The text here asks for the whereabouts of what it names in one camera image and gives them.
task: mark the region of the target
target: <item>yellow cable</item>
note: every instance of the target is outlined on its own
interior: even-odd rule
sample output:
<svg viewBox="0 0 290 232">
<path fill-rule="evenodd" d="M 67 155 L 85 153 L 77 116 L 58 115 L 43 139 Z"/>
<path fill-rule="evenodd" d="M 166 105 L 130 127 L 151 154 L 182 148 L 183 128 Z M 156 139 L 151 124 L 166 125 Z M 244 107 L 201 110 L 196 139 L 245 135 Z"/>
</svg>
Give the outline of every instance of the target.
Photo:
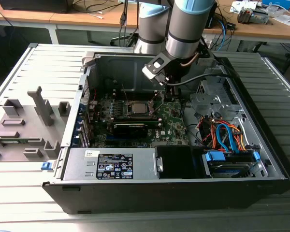
<svg viewBox="0 0 290 232">
<path fill-rule="evenodd" d="M 241 144 L 242 144 L 242 147 L 243 147 L 244 151 L 247 151 L 247 150 L 245 149 L 245 146 L 244 146 L 244 143 L 243 143 L 243 135 L 242 135 L 242 134 L 241 134 Z"/>
</svg>

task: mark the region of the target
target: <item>white sticker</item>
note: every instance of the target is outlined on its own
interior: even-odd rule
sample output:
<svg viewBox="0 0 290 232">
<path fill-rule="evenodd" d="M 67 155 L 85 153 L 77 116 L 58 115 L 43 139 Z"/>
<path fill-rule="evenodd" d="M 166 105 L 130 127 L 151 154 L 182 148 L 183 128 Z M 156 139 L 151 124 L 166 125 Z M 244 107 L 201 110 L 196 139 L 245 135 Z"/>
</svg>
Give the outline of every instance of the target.
<svg viewBox="0 0 290 232">
<path fill-rule="evenodd" d="M 92 150 L 85 151 L 85 157 L 98 157 L 99 154 L 100 151 L 92 151 Z"/>
</svg>

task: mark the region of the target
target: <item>paper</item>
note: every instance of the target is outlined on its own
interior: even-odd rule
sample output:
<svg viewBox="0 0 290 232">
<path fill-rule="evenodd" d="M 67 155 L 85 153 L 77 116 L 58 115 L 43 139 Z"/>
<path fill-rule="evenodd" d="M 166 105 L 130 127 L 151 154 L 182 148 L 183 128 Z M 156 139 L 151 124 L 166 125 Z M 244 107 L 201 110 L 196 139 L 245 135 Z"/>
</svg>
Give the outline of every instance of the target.
<svg viewBox="0 0 290 232">
<path fill-rule="evenodd" d="M 232 7 L 230 9 L 230 12 L 239 14 L 243 7 L 255 10 L 256 6 L 257 6 L 256 1 L 234 1 L 232 2 Z"/>
<path fill-rule="evenodd" d="M 281 15 L 281 16 L 278 16 L 274 19 L 280 23 L 283 23 L 283 24 L 290 26 L 290 16 L 288 16 L 288 15 Z"/>
</svg>

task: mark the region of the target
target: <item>floor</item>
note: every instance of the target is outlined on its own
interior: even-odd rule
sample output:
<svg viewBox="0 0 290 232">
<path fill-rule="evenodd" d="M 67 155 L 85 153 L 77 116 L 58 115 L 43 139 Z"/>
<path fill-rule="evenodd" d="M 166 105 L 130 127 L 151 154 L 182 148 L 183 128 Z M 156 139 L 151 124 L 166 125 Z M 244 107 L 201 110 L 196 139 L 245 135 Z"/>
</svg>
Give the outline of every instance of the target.
<svg viewBox="0 0 290 232">
<path fill-rule="evenodd" d="M 46 29 L 14 29 L 12 27 L 4 27 L 3 29 L 5 31 L 5 35 L 0 35 L 0 85 L 28 45 L 21 35 L 23 35 L 23 37 L 25 37 L 30 43 L 51 43 L 48 31 Z M 57 34 L 58 40 L 61 44 L 73 45 L 109 46 L 111 38 L 118 36 L 118 33 L 116 32 L 93 31 L 91 32 L 91 37 L 92 40 L 94 40 L 94 43 L 89 43 L 86 31 L 58 30 Z M 268 57 L 271 62 L 279 70 L 281 70 L 287 59 L 285 55 L 288 52 L 279 43 L 268 43 L 267 45 L 262 45 L 260 47 L 259 53 L 264 57 Z M 290 68 L 286 72 L 285 77 L 290 82 Z"/>
</svg>

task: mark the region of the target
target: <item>blue latch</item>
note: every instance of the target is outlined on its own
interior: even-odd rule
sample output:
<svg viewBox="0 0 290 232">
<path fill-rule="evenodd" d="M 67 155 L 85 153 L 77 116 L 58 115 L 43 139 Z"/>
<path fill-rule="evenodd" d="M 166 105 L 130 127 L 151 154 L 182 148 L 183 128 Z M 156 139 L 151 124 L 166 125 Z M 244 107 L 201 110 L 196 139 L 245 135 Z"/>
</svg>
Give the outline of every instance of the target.
<svg viewBox="0 0 290 232">
<path fill-rule="evenodd" d="M 42 171 L 50 171 L 50 170 L 53 170 L 52 169 L 52 163 L 51 162 L 44 162 L 43 164 L 42 164 L 42 167 L 41 167 L 41 170 Z"/>
<path fill-rule="evenodd" d="M 258 161 L 258 160 L 260 160 L 260 159 L 261 159 L 261 157 L 260 157 L 260 155 L 259 155 L 259 152 L 258 152 L 258 151 L 254 151 L 254 152 L 253 152 L 253 155 L 254 155 L 254 157 L 256 158 L 256 161 Z"/>
<path fill-rule="evenodd" d="M 208 151 L 205 154 L 206 161 L 226 161 L 222 151 Z"/>
</svg>

